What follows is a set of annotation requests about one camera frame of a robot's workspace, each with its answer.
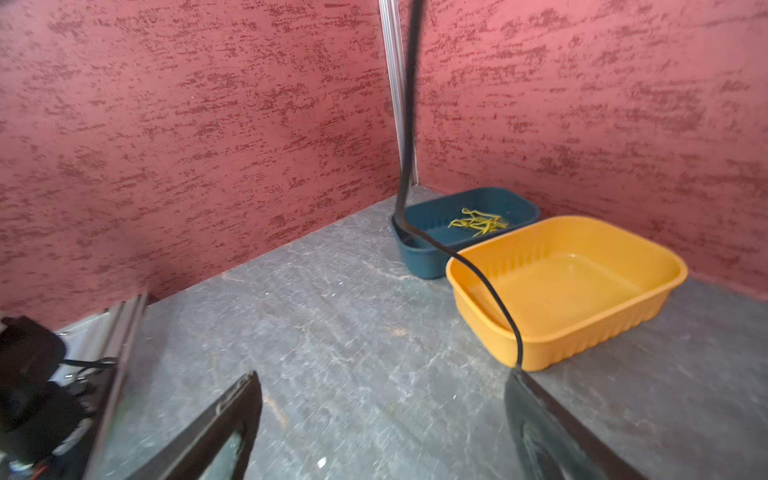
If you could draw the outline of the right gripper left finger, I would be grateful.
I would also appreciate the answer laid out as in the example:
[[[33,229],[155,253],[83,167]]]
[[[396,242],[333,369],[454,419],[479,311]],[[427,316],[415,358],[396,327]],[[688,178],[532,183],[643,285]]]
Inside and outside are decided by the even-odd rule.
[[[242,375],[132,479],[242,479],[263,409],[259,377]]]

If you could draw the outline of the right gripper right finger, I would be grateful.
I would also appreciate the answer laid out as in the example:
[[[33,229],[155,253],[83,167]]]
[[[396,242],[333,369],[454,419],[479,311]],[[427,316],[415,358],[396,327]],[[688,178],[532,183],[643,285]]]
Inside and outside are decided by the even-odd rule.
[[[643,477],[525,371],[510,371],[504,404],[524,479]]]

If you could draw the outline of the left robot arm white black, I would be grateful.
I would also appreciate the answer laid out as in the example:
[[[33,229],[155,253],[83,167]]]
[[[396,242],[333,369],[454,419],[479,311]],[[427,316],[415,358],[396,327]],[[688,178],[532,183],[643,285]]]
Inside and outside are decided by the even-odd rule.
[[[78,428],[86,413],[51,377],[66,356],[64,342],[27,317],[1,319],[1,453],[36,464]]]

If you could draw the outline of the yellow plastic bin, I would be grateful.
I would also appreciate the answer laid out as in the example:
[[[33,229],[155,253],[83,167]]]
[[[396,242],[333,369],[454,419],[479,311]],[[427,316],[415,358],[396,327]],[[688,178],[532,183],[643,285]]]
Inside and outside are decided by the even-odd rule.
[[[527,372],[654,318],[688,276],[670,249],[583,216],[539,221],[461,254],[490,283],[448,261],[460,315],[494,359]]]

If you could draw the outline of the teal plastic bin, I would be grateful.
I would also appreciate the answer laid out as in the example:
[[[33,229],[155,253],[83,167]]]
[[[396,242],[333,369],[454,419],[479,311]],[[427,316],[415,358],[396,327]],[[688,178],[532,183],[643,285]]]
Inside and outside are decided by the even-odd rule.
[[[498,216],[507,227],[481,235],[475,230],[451,224],[464,218],[464,212],[469,210]],[[405,216],[408,223],[451,250],[459,251],[536,222],[540,210],[512,191],[482,187],[409,206],[405,209]],[[425,280],[445,276],[448,255],[401,229],[394,219],[390,220],[390,226],[401,258],[412,275]]]

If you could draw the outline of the aluminium front rail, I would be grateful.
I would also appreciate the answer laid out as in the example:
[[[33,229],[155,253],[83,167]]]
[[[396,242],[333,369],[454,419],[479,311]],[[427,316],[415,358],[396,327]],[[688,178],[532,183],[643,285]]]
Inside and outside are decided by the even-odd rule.
[[[81,402],[86,418],[57,450],[67,479],[95,479],[150,295],[141,293],[57,332],[67,358],[53,380]]]

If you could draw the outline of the left aluminium corner post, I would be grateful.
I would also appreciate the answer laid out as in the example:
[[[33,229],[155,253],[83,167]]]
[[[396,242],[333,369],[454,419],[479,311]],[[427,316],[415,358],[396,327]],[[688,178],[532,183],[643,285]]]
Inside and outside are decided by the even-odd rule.
[[[398,2],[379,0],[381,31],[385,48],[385,59],[391,91],[400,166],[404,165],[406,148],[405,130],[405,53]]]

